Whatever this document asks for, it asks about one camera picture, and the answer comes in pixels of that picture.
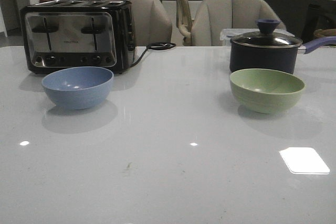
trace saucepan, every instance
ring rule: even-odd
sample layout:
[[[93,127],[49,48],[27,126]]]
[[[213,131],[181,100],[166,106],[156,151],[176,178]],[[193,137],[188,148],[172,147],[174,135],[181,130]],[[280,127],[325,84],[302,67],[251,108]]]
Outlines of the saucepan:
[[[336,36],[302,44],[300,38],[274,33],[279,20],[259,19],[256,23],[259,31],[231,38],[231,72],[246,68],[266,68],[293,74],[297,54],[308,54],[321,46],[336,44]]]

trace green bowl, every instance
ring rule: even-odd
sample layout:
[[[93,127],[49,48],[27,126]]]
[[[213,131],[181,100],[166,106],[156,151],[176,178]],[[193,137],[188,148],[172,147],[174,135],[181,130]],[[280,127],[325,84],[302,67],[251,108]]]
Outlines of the green bowl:
[[[302,95],[304,82],[278,70],[250,68],[230,75],[235,99],[250,110],[274,114],[293,107]]]

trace saucepan handle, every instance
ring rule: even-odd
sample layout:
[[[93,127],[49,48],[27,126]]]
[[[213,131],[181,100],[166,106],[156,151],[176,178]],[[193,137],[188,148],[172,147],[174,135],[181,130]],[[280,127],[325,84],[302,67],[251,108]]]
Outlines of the saucepan handle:
[[[300,52],[303,54],[309,54],[313,52],[315,49],[318,49],[321,46],[328,44],[336,44],[336,36],[327,36],[323,38],[314,39],[307,43],[304,43],[300,48]]]

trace stainless steel toaster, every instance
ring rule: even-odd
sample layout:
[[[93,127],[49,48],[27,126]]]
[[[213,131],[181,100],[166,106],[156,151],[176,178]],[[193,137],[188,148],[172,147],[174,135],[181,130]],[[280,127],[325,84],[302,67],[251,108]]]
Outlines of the stainless steel toaster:
[[[122,73],[134,61],[129,1],[50,1],[20,11],[28,69],[98,66]]]

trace chair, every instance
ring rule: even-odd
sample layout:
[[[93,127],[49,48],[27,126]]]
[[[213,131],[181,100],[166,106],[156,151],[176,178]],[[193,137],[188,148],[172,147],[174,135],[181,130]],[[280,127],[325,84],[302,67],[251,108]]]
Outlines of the chair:
[[[176,27],[180,33],[184,36],[183,45],[191,46],[191,29],[193,21],[191,19],[191,13],[188,0],[176,0]]]
[[[160,0],[128,0],[132,3],[136,46],[170,42],[173,25]]]
[[[264,0],[204,0],[192,27],[194,46],[221,46],[224,28],[258,28],[257,19],[280,18]],[[281,22],[277,28],[286,29]]]

